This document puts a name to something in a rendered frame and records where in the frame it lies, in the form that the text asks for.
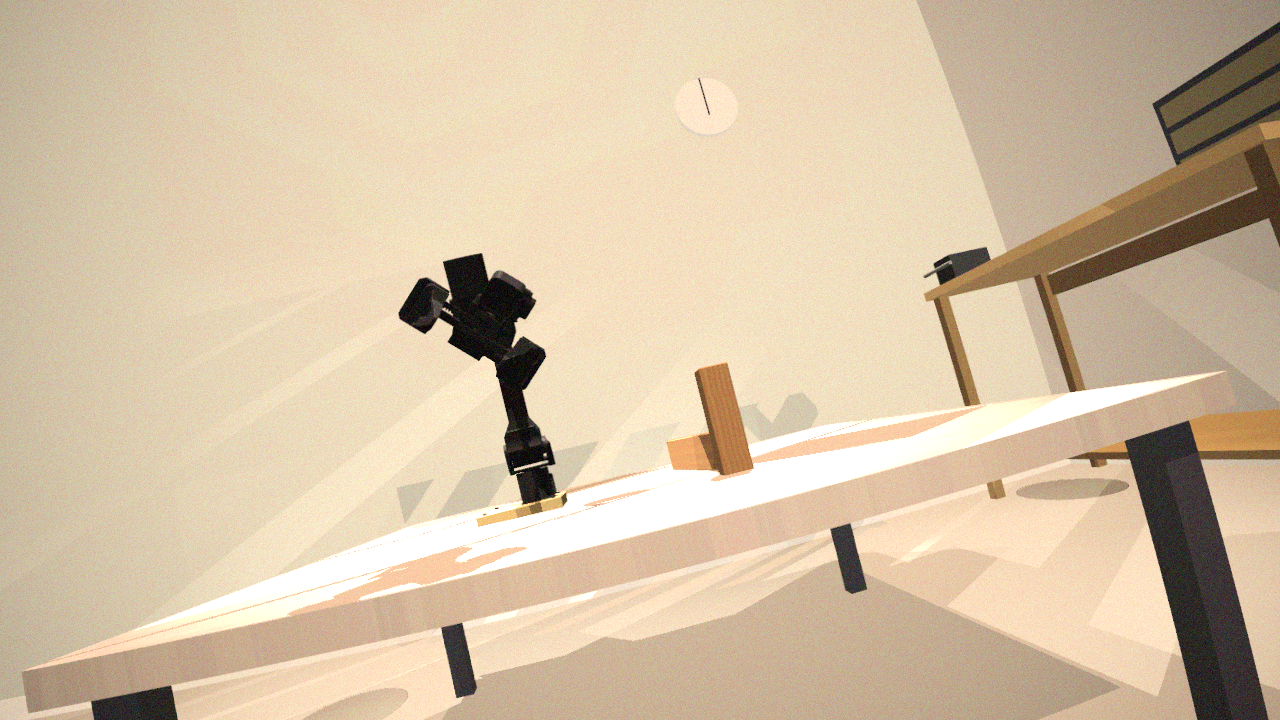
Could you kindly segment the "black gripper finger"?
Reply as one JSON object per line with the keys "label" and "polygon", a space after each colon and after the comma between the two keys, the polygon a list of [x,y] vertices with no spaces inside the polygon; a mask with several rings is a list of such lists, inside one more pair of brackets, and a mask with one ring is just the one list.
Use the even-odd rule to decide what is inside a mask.
{"label": "black gripper finger", "polygon": [[[428,299],[425,297],[428,296]],[[408,325],[416,328],[424,334],[433,329],[433,325],[442,315],[442,307],[445,304],[449,293],[442,290],[436,284],[428,284],[422,293],[420,293],[419,301],[415,304],[406,322]],[[431,311],[430,311],[431,310]],[[417,313],[417,314],[416,314]]]}
{"label": "black gripper finger", "polygon": [[497,366],[497,378],[509,386],[518,386],[536,354],[538,348],[521,337]]}

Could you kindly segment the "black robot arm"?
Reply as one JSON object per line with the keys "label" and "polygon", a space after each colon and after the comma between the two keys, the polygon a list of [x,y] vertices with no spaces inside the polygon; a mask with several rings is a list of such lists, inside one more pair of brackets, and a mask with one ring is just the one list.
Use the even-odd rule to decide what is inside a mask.
{"label": "black robot arm", "polygon": [[[532,290],[529,290],[522,281],[500,270],[494,272],[492,279],[488,281],[483,252],[449,259],[443,264],[451,290],[449,304],[465,313],[472,311],[475,306],[495,315],[502,323],[497,343],[509,350],[513,348],[517,333],[515,322],[518,322],[520,316],[527,319],[536,302],[532,299]],[[516,389],[499,378],[498,380],[509,421],[503,450],[509,477],[515,474],[517,477],[522,505],[552,498],[557,495],[557,489],[553,473],[548,468],[548,465],[556,464],[550,442],[545,439],[545,436],[541,436],[539,427],[529,416],[524,389]],[[544,454],[547,455],[544,456]],[[549,462],[515,471],[515,468],[545,460]]]}

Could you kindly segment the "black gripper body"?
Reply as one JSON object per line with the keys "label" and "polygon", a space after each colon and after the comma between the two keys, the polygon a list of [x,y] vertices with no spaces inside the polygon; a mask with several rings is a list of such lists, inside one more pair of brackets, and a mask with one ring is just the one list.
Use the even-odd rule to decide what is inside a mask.
{"label": "black gripper body", "polygon": [[[422,290],[430,283],[436,284],[442,290],[445,290],[445,287],[438,284],[435,281],[428,277],[419,278],[417,283],[413,286],[413,290],[411,291],[410,296],[406,299],[404,304],[402,305],[398,313],[401,322],[404,322],[407,324],[406,319],[410,315],[411,310],[413,309],[415,304],[419,301],[420,293],[422,293]],[[445,292],[449,293],[451,291],[445,290]],[[506,354],[509,352],[509,348],[506,348],[504,346],[497,343],[497,336],[502,325],[498,318],[492,313],[479,310],[475,306],[472,311],[467,310],[466,313],[461,311],[460,309],[452,306],[448,302],[445,302],[442,309],[444,307],[445,310],[448,310],[448,313],[456,314],[456,316],[452,316],[451,314],[442,310],[442,315],[439,316],[439,319],[442,319],[443,322],[447,322],[448,324],[453,325],[451,338],[447,342],[453,345],[456,348],[462,350],[465,354],[468,354],[477,361],[480,361],[480,359],[485,356],[490,359],[493,363],[497,363],[499,365],[502,361],[500,356],[504,357]],[[458,315],[460,318],[457,318]],[[541,348],[540,346],[535,345],[532,341],[525,337],[522,338],[527,341],[530,345],[534,345],[538,348],[538,354],[532,359],[532,363],[529,365],[527,370],[524,373],[524,378],[520,380],[518,386],[513,386],[516,389],[520,391],[526,389],[530,380],[532,380],[532,377],[538,372],[539,366],[541,366],[541,363],[547,357],[544,348]],[[494,352],[499,354],[500,356],[497,357],[497,355],[489,352],[490,348]]]}

